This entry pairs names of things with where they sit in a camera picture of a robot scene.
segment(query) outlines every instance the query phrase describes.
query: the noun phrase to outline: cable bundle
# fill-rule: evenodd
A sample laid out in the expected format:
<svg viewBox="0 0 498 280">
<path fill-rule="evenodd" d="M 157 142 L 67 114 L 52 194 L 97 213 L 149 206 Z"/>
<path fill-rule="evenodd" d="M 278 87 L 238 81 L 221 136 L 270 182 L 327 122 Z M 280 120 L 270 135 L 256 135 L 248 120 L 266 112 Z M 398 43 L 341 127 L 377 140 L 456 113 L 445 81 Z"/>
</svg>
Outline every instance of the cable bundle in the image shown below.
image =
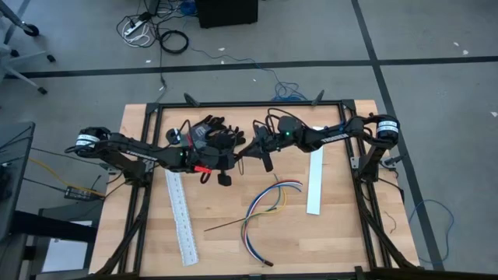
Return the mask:
<svg viewBox="0 0 498 280">
<path fill-rule="evenodd" d="M 247 234 L 247 224 L 249 223 L 249 220 L 257 215 L 262 215 L 262 214 L 273 214 L 276 212 L 282 211 L 286 207 L 286 202 L 287 202 L 287 194 L 286 191 L 282 189 L 282 187 L 293 187 L 299 192 L 301 192 L 301 189 L 299 187 L 302 187 L 303 184 L 300 183 L 297 180 L 284 180 L 284 181 L 279 181 L 278 183 L 272 185 L 271 187 L 268 187 L 266 190 L 258 194 L 256 198 L 251 202 L 249 205 L 249 209 L 247 210 L 246 213 L 246 218 L 244 222 L 242 223 L 242 227 L 240 229 L 240 237 L 242 238 L 242 242 L 244 243 L 244 246 L 246 247 L 247 251 L 258 261 L 262 262 L 263 264 L 266 264 L 268 266 L 273 266 L 273 263 L 271 261 L 265 260 L 258 252 L 252 247 L 251 242 L 249 240 L 249 236 Z M 256 206 L 258 205 L 258 202 L 272 189 L 278 188 L 279 189 L 279 198 L 277 199 L 276 203 L 265 210 L 264 212 L 258 212 L 254 213 L 254 210 L 256 209 Z M 280 202 L 281 198 L 281 192 L 283 192 L 283 203 L 282 206 L 279 208 L 276 208 L 277 204 Z"/>
</svg>

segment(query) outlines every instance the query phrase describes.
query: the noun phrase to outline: power strip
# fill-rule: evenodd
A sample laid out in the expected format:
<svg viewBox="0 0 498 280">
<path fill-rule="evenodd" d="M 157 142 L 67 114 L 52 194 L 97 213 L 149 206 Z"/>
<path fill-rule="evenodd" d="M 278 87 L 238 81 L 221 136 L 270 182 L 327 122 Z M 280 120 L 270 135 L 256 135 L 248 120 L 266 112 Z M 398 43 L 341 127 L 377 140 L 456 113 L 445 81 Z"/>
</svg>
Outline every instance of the power strip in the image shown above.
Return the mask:
<svg viewBox="0 0 498 280">
<path fill-rule="evenodd" d="M 126 30 L 124 32 L 124 35 L 125 36 L 129 36 L 130 34 L 134 33 L 135 30 L 137 30 L 140 26 L 142 26 L 142 24 L 146 23 L 145 21 L 141 21 L 139 20 L 137 23 L 135 23 L 135 26 L 134 27 L 130 27 L 128 28 L 128 30 Z"/>
<path fill-rule="evenodd" d="M 199 257 L 195 246 L 194 232 L 190 223 L 184 187 L 179 173 L 166 171 L 166 182 L 170 194 L 171 208 L 177 226 L 178 245 L 180 246 L 181 261 L 184 266 L 197 264 Z"/>
</svg>

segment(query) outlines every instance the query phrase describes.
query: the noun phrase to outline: blue cable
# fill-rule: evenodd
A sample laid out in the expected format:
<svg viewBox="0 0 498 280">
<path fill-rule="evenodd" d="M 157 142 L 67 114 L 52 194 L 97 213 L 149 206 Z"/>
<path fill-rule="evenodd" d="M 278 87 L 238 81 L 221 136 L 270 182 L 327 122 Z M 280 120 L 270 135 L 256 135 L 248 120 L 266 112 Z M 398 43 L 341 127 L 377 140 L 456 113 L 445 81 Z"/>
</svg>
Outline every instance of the blue cable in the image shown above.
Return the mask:
<svg viewBox="0 0 498 280">
<path fill-rule="evenodd" d="M 443 259 L 441 261 L 428 261 L 428 260 L 424 260 L 422 259 L 421 257 L 419 257 L 419 259 L 423 262 L 426 262 L 428 264 L 442 264 L 445 260 L 448 259 L 448 257 L 450 256 L 450 244 L 449 244 L 449 241 L 448 241 L 448 237 L 449 237 L 449 234 L 450 234 L 450 230 L 451 228 L 453 227 L 454 225 L 454 216 L 453 216 L 453 213 L 451 213 L 450 209 L 448 209 L 448 207 L 444 206 L 441 202 L 439 201 L 435 201 L 433 199 L 424 199 L 423 201 L 421 201 L 420 203 L 418 203 L 418 205 L 415 207 L 415 209 L 413 209 L 413 212 L 412 214 L 410 215 L 410 218 L 408 219 L 408 223 L 412 222 L 412 219 L 413 219 L 413 216 L 414 214 L 416 213 L 417 211 L 417 208 L 422 205 L 422 204 L 425 204 L 426 202 L 433 202 L 433 203 L 436 203 L 438 205 L 440 205 L 441 207 L 443 207 L 449 214 L 450 214 L 450 217 L 451 217 L 451 224 L 450 226 L 448 227 L 448 230 L 446 231 L 446 254 L 444 255 Z"/>
<path fill-rule="evenodd" d="M 230 56 L 228 54 L 222 54 L 220 56 L 212 56 L 208 54 L 206 51 L 203 50 L 197 50 L 194 49 L 192 46 L 190 46 L 190 49 L 193 51 L 200 52 L 202 54 L 205 54 L 211 59 L 218 59 L 218 58 L 230 58 L 233 59 L 234 61 L 238 62 L 244 62 L 244 61 L 249 61 L 250 63 L 254 64 L 256 68 L 261 69 L 263 71 L 271 72 L 275 76 L 275 80 L 277 80 L 277 83 L 275 84 L 275 96 L 272 98 L 272 101 L 298 101 L 298 100 L 307 100 L 307 98 L 298 91 L 299 89 L 299 84 L 297 82 L 282 82 L 280 81 L 279 77 L 277 76 L 277 73 L 273 69 L 268 69 L 268 68 L 262 68 L 254 59 L 252 58 L 234 58 L 233 56 Z"/>
</svg>

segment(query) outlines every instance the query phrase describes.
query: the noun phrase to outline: red clip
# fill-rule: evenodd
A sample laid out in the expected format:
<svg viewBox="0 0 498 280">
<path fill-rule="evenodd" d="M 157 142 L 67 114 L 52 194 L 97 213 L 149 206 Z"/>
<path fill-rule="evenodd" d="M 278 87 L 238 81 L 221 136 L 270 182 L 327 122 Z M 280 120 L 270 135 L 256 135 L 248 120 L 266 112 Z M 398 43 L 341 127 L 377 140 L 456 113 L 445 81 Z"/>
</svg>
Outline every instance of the red clip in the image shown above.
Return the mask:
<svg viewBox="0 0 498 280">
<path fill-rule="evenodd" d="M 194 166 L 194 171 L 211 174 L 211 170 L 202 166 Z"/>
</svg>

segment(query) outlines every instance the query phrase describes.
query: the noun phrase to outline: wooden table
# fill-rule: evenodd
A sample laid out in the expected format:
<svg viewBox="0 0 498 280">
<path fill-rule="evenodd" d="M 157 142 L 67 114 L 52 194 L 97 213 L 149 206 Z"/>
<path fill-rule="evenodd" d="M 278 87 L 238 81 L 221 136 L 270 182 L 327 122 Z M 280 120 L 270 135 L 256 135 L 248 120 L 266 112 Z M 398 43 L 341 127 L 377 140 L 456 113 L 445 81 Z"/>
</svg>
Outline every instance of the wooden table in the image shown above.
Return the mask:
<svg viewBox="0 0 498 280">
<path fill-rule="evenodd" d="M 120 133 L 140 139 L 145 108 L 145 104 L 127 105 Z M 254 134 L 251 128 L 252 121 L 264 120 L 266 109 L 266 107 L 167 109 L 162 116 L 159 146 L 167 144 L 163 135 L 170 128 L 179 128 L 185 119 L 194 124 L 208 114 L 224 116 L 225 123 L 239 126 L 245 131 L 247 142 L 250 142 Z M 303 119 L 310 126 L 331 126 L 339 123 L 336 106 L 284 109 Z M 356 111 L 360 116 L 367 116 L 370 112 L 376 114 L 377 108 L 373 100 L 357 100 Z M 152 134 L 153 125 L 149 128 L 149 138 L 152 138 Z M 181 174 L 200 259 L 199 263 L 186 268 L 181 263 L 165 173 L 156 170 L 140 275 L 350 272 L 354 271 L 357 265 L 361 265 L 363 270 L 367 271 L 367 258 L 345 142 L 324 146 L 320 215 L 306 214 L 310 154 L 303 153 L 296 147 L 290 147 L 272 153 L 272 160 L 275 167 L 273 173 L 279 179 L 295 179 L 304 184 L 302 193 L 287 191 L 287 207 L 283 211 L 274 215 L 259 216 L 251 220 L 249 225 L 253 246 L 262 256 L 272 261 L 274 267 L 261 265 L 245 250 L 240 240 L 240 223 L 204 232 L 204 229 L 244 217 L 254 197 L 275 183 L 273 173 L 265 172 L 262 161 L 246 158 L 243 176 L 239 174 L 237 168 L 228 172 L 233 181 L 231 187 L 218 185 L 216 176 L 207 184 L 200 184 L 199 174 Z M 387 170 L 381 169 L 379 177 L 397 183 L 394 174 Z M 110 184 L 107 192 L 112 191 L 120 183 L 122 180 Z M 418 264 L 415 245 L 398 190 L 380 181 L 375 183 L 375 189 L 385 232 L 409 261 Z M 131 187 L 126 186 L 106 199 L 90 272 L 97 271 L 119 244 L 125 227 L 130 193 Z M 275 191 L 268 194 L 259 207 L 271 205 L 277 193 Z M 373 232 L 372 240 L 377 263 L 382 265 L 377 238 Z M 131 245 L 128 270 L 134 257 L 135 245 L 135 242 Z"/>
</svg>

